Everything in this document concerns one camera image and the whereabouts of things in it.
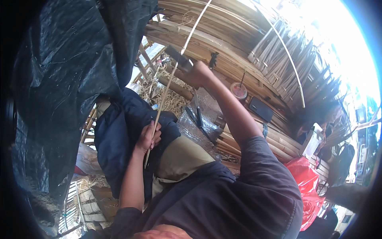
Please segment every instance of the knife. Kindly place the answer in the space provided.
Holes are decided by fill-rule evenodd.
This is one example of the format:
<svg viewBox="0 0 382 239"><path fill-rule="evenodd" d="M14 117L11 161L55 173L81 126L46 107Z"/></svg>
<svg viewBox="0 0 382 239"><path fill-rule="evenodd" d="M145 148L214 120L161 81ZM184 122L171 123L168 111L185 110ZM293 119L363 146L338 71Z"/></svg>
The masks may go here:
<svg viewBox="0 0 382 239"><path fill-rule="evenodd" d="M196 126L198 128L203 128L202 114L200 113L200 105L199 99L197 97L196 89L194 88L194 98L195 98L195 106L196 106Z"/></svg>

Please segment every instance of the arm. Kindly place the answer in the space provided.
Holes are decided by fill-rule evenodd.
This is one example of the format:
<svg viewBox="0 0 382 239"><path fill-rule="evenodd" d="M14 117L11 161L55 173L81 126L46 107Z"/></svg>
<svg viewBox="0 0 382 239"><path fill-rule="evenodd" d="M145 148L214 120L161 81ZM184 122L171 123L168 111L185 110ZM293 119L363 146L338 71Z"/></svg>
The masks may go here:
<svg viewBox="0 0 382 239"><path fill-rule="evenodd" d="M223 112L232 136L241 149L251 137L263 137L249 112L203 62L194 64L193 70L187 77L190 82L195 82L197 86L202 86L213 94Z"/></svg>
<svg viewBox="0 0 382 239"><path fill-rule="evenodd" d="M142 130L137 144L134 147L127 166L125 176L122 181L120 193L120 208L136 208L140 211L144 204L144 186L143 186L143 161L149 148L153 149L160 141L159 131L161 125L158 123L154 137L151 138L154 129L154 121Z"/></svg>

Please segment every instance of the right hand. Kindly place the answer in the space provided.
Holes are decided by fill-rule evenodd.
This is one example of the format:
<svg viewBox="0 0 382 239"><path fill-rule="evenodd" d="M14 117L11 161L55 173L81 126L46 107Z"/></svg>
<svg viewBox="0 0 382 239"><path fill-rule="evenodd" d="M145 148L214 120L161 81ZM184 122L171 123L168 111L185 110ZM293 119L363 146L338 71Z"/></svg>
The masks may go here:
<svg viewBox="0 0 382 239"><path fill-rule="evenodd" d="M194 64L192 70L185 74L185 77L192 83L191 86L198 88L205 87L211 79L211 75L213 76L214 74L210 68L202 61L198 61Z"/></svg>
<svg viewBox="0 0 382 239"><path fill-rule="evenodd" d="M142 152L146 153L149 149L153 149L155 146L158 145L159 141L161 140L160 135L162 132L160 131L160 128L162 126L158 122L157 128L155 129L154 137L152 137L152 131L154 130L154 121L152 120L150 124L143 127L141 135L139 136L138 142L135 145L135 148L137 150L141 150Z"/></svg>

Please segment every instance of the black tarp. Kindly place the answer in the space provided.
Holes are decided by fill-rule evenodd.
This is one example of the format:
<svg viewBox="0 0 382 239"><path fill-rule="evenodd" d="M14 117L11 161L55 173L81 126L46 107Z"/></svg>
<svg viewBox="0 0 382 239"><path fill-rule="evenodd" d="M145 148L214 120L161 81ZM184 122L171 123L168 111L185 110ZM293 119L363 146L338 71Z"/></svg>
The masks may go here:
<svg viewBox="0 0 382 239"><path fill-rule="evenodd" d="M11 85L18 115L13 173L31 213L50 234L57 229L82 126L100 94L121 97L156 4L51 0L24 37Z"/></svg>

